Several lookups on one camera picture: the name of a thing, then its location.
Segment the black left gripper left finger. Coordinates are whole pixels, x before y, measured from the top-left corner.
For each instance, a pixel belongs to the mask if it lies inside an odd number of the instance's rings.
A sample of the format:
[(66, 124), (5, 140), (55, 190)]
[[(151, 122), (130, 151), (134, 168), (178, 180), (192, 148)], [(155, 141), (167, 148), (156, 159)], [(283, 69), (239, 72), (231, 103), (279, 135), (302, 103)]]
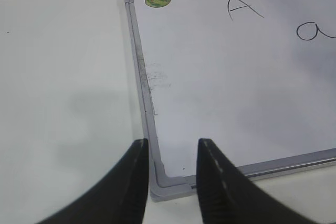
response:
[(142, 223), (149, 188), (149, 143), (135, 140), (91, 189), (42, 223)]

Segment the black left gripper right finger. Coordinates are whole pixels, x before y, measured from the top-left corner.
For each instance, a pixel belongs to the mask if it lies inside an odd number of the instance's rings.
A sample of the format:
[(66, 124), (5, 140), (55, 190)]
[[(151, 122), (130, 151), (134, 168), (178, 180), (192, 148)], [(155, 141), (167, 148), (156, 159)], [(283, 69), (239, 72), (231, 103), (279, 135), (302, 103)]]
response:
[(250, 181), (211, 139), (197, 147), (197, 196), (203, 223), (312, 223)]

